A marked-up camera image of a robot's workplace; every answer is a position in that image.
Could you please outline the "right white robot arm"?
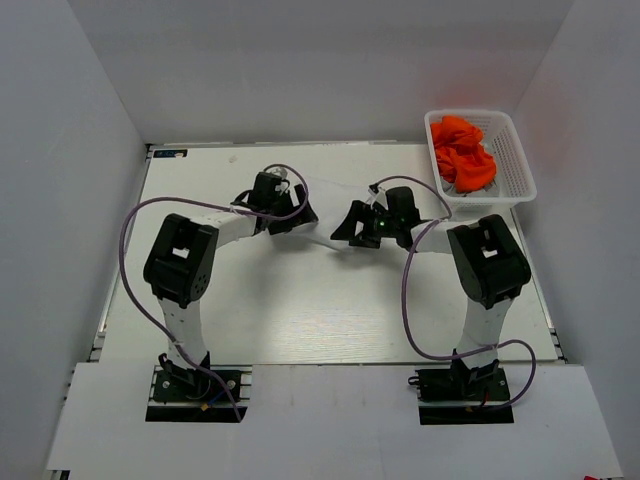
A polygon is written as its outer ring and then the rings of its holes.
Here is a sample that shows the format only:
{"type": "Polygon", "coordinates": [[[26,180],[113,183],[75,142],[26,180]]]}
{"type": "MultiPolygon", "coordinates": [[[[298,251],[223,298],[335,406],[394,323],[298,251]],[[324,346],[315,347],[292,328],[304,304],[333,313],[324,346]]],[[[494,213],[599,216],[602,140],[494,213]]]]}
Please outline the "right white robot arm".
{"type": "Polygon", "coordinates": [[[447,228],[446,219],[421,218],[408,186],[384,191],[373,185],[371,193],[371,200],[351,203],[331,239],[377,249],[382,239],[389,238],[408,251],[401,280],[401,314],[412,347],[417,344],[409,328],[407,289],[413,258],[419,253],[452,256],[468,300],[460,340],[448,357],[419,354],[450,361],[457,368],[451,374],[453,390],[466,399],[477,397],[488,385],[487,376],[498,367],[497,349],[506,313],[531,280],[525,255],[500,215],[447,228]]]}

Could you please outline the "white t shirt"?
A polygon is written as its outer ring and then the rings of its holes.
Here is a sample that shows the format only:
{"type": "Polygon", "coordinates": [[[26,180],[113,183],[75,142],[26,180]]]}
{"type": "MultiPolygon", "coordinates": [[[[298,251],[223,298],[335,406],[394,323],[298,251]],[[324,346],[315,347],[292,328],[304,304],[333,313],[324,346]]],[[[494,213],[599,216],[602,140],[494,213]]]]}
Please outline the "white t shirt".
{"type": "Polygon", "coordinates": [[[334,251],[348,251],[347,241],[331,240],[330,236],[346,218],[354,200],[369,202],[372,198],[367,186],[336,183],[308,177],[309,204],[318,217],[315,223],[295,227],[287,236],[305,239],[334,251]]]}

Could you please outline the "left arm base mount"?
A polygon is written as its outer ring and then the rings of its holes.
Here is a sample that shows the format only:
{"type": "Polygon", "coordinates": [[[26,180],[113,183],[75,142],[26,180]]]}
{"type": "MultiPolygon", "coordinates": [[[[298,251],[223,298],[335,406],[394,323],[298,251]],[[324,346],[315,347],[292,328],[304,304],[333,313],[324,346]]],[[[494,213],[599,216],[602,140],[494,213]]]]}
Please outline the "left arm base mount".
{"type": "Polygon", "coordinates": [[[252,368],[224,366],[215,369],[226,383],[240,417],[217,380],[209,378],[195,392],[174,380],[159,365],[154,367],[145,421],[147,423],[235,424],[245,416],[250,401],[252,368]]]}

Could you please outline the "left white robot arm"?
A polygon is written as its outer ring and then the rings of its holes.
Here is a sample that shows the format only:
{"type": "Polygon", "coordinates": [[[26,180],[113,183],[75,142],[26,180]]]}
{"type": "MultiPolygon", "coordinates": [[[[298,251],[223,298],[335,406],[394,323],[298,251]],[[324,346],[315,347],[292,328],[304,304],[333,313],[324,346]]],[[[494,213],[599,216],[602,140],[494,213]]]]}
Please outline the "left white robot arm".
{"type": "Polygon", "coordinates": [[[202,335],[200,300],[211,283],[216,252],[263,231],[288,233],[318,221],[304,181],[290,190],[282,168],[258,173],[251,189],[221,211],[197,218],[168,215],[143,269],[169,332],[168,352],[160,365],[177,378],[188,398],[199,399],[211,387],[210,353],[202,335]]]}

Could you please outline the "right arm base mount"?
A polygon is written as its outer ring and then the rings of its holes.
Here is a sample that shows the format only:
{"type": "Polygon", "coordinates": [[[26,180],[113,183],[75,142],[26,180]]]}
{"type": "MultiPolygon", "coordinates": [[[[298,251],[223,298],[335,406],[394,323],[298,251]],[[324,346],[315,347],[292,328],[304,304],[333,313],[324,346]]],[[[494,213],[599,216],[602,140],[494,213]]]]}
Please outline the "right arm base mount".
{"type": "Polygon", "coordinates": [[[502,368],[490,379],[480,380],[464,390],[444,368],[416,370],[407,380],[418,398],[422,426],[462,426],[513,424],[511,406],[498,409],[510,400],[506,374],[502,368]]]}

